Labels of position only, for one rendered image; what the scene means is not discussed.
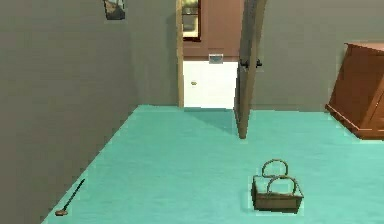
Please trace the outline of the grey-brown open room door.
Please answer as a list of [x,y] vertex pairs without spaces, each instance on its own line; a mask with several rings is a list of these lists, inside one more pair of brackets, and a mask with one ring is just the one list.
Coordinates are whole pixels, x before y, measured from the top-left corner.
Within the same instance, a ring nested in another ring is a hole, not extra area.
[[[267,1],[268,0],[244,0],[234,98],[234,114],[240,139],[245,139],[248,131],[255,75],[258,68],[256,68],[256,63],[257,59],[260,59],[258,56],[258,48]],[[240,60],[248,60],[249,68],[246,69],[240,66]]]

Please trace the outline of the dark framed window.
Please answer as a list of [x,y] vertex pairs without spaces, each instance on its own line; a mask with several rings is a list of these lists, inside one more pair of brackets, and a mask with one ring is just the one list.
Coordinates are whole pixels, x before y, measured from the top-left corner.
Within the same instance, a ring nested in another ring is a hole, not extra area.
[[200,41],[201,1],[182,0],[182,25],[185,41]]

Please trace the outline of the dark thin golf club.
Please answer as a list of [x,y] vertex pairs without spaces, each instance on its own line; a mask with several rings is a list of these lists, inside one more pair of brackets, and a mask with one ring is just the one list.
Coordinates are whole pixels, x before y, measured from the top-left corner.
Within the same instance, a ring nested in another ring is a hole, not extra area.
[[82,179],[79,182],[76,189],[73,191],[73,193],[71,194],[70,198],[67,200],[65,205],[61,209],[55,211],[55,216],[65,216],[68,214],[67,209],[68,209],[69,205],[71,204],[72,200],[74,199],[74,197],[76,196],[77,192],[80,190],[80,188],[84,182],[85,182],[85,179]]

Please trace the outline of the brown wooden cupboard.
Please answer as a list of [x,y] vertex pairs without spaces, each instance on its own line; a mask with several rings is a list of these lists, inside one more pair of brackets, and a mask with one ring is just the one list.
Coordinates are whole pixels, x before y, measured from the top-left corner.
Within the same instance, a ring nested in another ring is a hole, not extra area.
[[384,140],[384,42],[349,42],[325,109],[356,137]]

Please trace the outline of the framed wall picture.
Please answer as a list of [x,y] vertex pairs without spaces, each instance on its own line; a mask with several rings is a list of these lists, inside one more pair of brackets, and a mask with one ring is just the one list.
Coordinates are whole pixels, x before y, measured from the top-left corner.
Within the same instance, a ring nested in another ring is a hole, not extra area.
[[123,0],[103,0],[107,20],[124,20],[125,11]]

